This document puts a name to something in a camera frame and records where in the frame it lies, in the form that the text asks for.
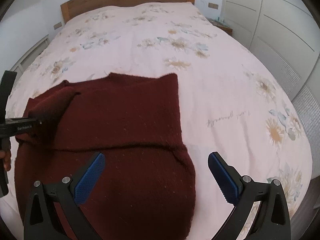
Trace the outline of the left hand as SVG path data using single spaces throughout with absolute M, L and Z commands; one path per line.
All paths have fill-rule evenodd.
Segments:
M 11 142 L 9 138 L 3 138 L 1 144 L 0 158 L 6 171 L 11 170 Z

